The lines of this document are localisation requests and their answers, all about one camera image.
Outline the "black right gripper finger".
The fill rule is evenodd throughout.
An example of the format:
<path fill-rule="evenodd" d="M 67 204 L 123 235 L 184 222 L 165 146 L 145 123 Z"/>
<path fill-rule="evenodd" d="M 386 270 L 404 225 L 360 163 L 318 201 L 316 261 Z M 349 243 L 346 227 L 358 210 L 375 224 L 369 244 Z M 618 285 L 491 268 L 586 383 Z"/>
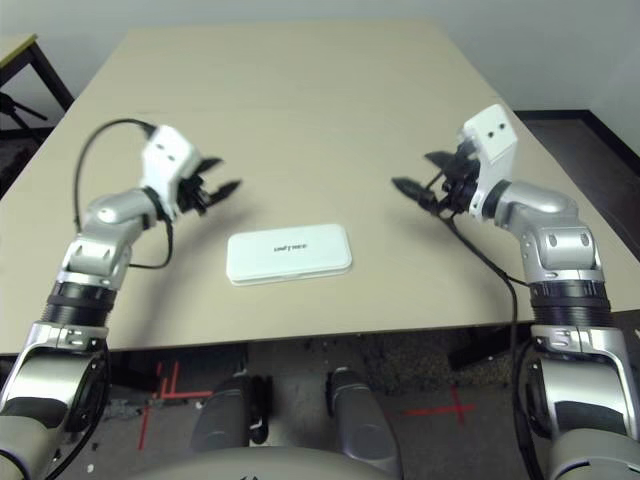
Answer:
<path fill-rule="evenodd" d="M 439 201 L 432 190 L 432 186 L 440 178 L 440 175 L 436 175 L 426 185 L 422 185 L 409 177 L 394 177 L 391 181 L 404 196 L 414 201 L 423 210 L 438 211 Z"/>
<path fill-rule="evenodd" d="M 458 159 L 454 153 L 446 151 L 434 151 L 424 155 L 424 158 L 429 160 L 443 173 L 453 173 L 458 166 Z"/>

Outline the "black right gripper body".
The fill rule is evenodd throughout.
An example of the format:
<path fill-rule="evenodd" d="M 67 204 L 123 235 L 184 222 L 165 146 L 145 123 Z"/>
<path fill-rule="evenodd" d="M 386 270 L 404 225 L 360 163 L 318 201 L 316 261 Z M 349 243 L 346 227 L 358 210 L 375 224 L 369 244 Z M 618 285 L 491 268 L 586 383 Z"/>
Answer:
<path fill-rule="evenodd" d="M 469 209 L 477 189 L 480 173 L 480 161 L 471 142 L 462 142 L 454 153 L 458 166 L 453 173 L 440 173 L 444 176 L 441 189 L 445 196 L 439 201 L 439 210 L 464 213 Z"/>

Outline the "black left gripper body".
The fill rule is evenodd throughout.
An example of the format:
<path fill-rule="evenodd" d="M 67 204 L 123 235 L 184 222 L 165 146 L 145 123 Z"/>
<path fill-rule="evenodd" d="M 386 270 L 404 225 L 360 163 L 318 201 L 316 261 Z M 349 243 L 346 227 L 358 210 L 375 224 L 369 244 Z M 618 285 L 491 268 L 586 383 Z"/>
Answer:
<path fill-rule="evenodd" d="M 181 213 L 195 211 L 197 214 L 205 214 L 209 208 L 209 193 L 203 189 L 204 179 L 193 174 L 189 178 L 182 179 L 178 185 L 177 205 Z"/>

